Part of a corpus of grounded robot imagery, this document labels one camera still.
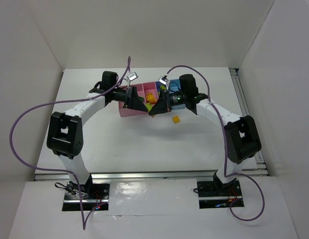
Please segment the yellow square lego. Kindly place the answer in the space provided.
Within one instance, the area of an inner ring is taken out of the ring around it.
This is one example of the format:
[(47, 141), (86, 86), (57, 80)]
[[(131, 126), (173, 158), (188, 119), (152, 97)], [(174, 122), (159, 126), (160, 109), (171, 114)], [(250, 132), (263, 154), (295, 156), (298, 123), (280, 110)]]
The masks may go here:
[(180, 122), (180, 118), (178, 116), (174, 116), (172, 118), (173, 123), (179, 123)]

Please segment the lime long lego brick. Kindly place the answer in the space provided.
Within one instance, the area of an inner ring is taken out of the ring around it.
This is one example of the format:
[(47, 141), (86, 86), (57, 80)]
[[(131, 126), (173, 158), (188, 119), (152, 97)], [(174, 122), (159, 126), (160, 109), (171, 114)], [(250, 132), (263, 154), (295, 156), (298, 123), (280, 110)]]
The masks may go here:
[(152, 105), (151, 104), (146, 104), (146, 108), (148, 109), (148, 112), (152, 110)]

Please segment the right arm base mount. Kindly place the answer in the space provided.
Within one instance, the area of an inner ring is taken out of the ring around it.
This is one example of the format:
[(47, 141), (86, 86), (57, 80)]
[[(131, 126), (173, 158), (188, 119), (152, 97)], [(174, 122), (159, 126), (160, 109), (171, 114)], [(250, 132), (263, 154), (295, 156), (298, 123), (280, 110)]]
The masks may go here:
[(198, 181), (193, 192), (198, 195), (200, 209), (244, 207), (241, 185), (238, 180), (224, 188), (217, 189), (213, 181)]

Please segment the orange lego plate stack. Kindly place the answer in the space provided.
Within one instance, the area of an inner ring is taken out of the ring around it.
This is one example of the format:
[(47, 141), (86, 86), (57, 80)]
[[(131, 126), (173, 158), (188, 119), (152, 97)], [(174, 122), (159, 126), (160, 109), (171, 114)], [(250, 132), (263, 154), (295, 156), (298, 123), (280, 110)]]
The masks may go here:
[(156, 103), (155, 96), (152, 93), (147, 93), (146, 102), (149, 103), (149, 104), (155, 104)]

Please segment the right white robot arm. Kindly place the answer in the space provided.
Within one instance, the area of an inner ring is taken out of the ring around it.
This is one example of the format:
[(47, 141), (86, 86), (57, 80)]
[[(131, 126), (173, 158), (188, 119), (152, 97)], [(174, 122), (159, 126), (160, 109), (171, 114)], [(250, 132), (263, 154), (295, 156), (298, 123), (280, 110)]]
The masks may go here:
[(179, 78), (178, 91), (169, 93), (161, 90), (156, 104), (149, 115), (165, 114), (177, 105), (185, 105), (195, 115), (219, 126), (224, 140), (225, 159), (213, 175), (213, 189), (221, 192), (232, 186), (248, 158), (262, 148), (255, 121), (251, 116), (239, 116), (214, 103), (207, 94), (199, 92), (192, 74)]

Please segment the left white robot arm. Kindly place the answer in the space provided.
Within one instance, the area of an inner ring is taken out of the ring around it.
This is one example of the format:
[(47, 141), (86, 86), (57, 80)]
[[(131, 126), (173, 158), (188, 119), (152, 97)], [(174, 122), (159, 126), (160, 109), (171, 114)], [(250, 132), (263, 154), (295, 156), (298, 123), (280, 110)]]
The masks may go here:
[(120, 88), (118, 74), (105, 71), (102, 80), (89, 91), (86, 101), (60, 113), (54, 112), (50, 117), (47, 147), (59, 157), (65, 169), (69, 171), (70, 185), (88, 193), (92, 188), (92, 176), (82, 159), (83, 125), (111, 101), (122, 102), (131, 110), (147, 112), (143, 99), (135, 86)]

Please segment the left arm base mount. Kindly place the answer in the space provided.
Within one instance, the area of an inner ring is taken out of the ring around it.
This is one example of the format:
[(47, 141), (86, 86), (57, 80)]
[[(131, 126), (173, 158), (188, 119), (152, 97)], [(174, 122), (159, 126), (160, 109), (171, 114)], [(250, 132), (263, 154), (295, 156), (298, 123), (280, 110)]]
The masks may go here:
[[(55, 183), (58, 189), (65, 191), (62, 211), (75, 212), (80, 211), (79, 191), (71, 187), (68, 183)], [(110, 183), (93, 184), (89, 193), (82, 193), (83, 211), (107, 211), (109, 209)]]

